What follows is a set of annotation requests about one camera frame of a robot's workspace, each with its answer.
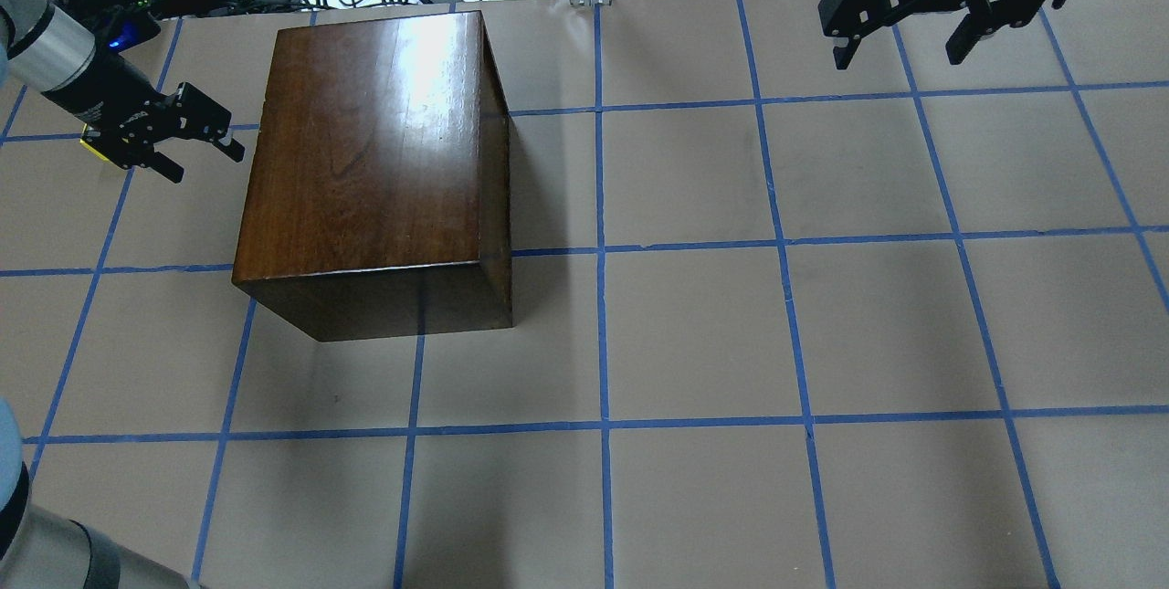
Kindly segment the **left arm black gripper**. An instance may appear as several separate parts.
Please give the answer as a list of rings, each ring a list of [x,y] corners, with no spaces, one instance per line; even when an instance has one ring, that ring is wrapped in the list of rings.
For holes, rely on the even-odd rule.
[[[157,151],[157,144],[171,139],[209,143],[233,162],[245,160],[245,145],[234,139],[230,111],[192,84],[179,85],[177,93],[146,102],[137,113],[103,132],[122,136],[131,168],[152,169],[171,183],[184,181],[184,167]]]

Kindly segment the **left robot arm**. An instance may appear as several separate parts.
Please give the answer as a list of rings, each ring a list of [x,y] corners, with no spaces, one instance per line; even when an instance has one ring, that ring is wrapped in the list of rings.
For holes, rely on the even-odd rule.
[[[152,169],[172,183],[184,167],[157,148],[171,139],[213,145],[245,160],[230,111],[191,82],[162,93],[55,0],[4,0],[4,77],[13,77],[83,123],[79,143],[122,169]]]

